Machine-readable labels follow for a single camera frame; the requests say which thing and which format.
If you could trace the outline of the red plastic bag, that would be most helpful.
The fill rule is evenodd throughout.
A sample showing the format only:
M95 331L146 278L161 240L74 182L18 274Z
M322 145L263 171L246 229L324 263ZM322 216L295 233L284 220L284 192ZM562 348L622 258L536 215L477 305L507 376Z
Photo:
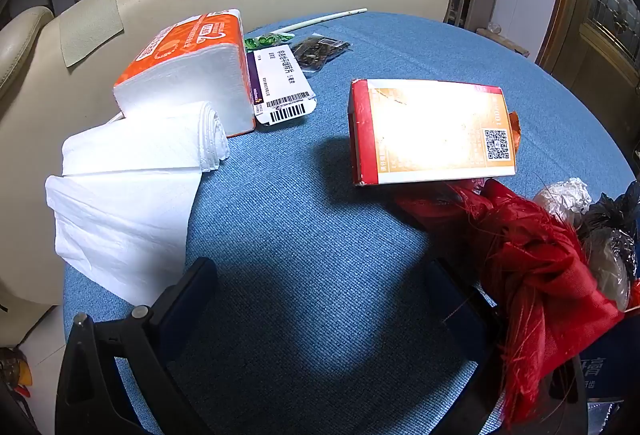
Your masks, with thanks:
M588 410L605 407L596 426L588 413L587 433L637 428L639 270L620 311L598 290L578 228L494 180L418 185L395 203L428 233L428 262L452 281L470 281L502 311L506 391L489 420L509 427L529 420L541 381L578 357Z

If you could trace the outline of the black plastic bag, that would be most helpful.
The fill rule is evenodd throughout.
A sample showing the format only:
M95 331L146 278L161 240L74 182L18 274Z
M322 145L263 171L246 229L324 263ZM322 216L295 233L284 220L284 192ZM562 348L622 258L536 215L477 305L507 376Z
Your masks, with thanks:
M578 238L598 290L626 311L639 270L639 182L616 199L602 194L591 204L582 215Z

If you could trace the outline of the red and white carton box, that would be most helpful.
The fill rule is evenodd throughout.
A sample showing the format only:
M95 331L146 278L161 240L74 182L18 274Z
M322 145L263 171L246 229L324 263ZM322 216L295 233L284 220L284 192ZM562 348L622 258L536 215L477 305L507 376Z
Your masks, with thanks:
M498 86L359 79L350 85L348 122L357 186L516 173L515 133Z

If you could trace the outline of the white folded tissue paper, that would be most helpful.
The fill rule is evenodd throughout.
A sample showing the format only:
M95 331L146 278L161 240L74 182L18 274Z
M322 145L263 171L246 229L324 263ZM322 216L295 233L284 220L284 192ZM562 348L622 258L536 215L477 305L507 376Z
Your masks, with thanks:
M201 177L230 155L209 103L125 118L70 136L44 183L55 252L131 305L180 279Z

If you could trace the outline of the blue tablecloth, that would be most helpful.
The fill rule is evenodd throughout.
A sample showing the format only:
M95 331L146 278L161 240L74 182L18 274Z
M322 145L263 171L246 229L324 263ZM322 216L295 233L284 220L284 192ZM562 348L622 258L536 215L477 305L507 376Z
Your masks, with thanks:
M186 256L219 283L170 369L219 434L425 434L475 366L434 316L425 233L352 184L352 80L499 86L522 127L506 186L523 197L570 177L614 197L634 174L569 90L477 34L382 13L318 31L349 48L311 77L316 110L232 138L201 180Z

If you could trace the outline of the beige leather sofa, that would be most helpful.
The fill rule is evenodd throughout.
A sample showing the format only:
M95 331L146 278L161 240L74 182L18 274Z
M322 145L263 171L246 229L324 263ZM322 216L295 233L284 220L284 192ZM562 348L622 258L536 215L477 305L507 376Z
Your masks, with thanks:
M364 7L445 17L449 0L81 0L60 16L24 10L1 31L1 342L20 343L62 297L44 181L63 140L116 111L112 87L161 28L236 8L246 30L313 13Z

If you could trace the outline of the orange tissue pack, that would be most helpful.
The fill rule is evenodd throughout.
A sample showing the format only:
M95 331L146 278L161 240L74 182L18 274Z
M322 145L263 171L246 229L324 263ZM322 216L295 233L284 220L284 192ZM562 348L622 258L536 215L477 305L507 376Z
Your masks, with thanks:
M154 36L113 88L126 118L207 102L230 137L256 126L241 13L183 19Z

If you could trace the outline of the white barcode label packet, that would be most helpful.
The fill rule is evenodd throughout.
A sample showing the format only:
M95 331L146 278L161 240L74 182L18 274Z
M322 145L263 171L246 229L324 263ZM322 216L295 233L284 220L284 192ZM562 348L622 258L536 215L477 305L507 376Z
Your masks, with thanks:
M247 54L254 116L272 126L312 114L317 96L288 45Z

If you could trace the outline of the wooden glass door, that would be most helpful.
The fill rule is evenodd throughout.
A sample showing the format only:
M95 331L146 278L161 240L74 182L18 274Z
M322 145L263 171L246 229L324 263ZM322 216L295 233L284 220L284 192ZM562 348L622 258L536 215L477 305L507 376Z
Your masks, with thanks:
M537 65L567 88L639 89L639 9L634 0L555 0Z

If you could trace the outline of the dark snack packet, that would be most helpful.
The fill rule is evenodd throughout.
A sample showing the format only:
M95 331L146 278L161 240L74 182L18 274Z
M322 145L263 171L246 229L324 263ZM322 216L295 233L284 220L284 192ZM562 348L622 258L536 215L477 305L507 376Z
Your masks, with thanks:
M293 46L292 52L306 76L319 72L328 62L344 54L350 44L343 40L312 34Z

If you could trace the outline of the white plastic straw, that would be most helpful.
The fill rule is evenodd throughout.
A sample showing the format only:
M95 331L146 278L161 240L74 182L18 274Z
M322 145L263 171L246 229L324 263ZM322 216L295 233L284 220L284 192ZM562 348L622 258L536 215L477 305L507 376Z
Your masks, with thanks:
M296 22L296 24L288 25L288 26L273 30L272 34L292 34L294 31L299 29L321 24L322 22L331 21L334 19L340 19L348 16L367 13L367 11L368 10L365 7L363 7L363 8L356 8L356 10L344 10L344 12L323 15L316 18L299 21L299 22Z

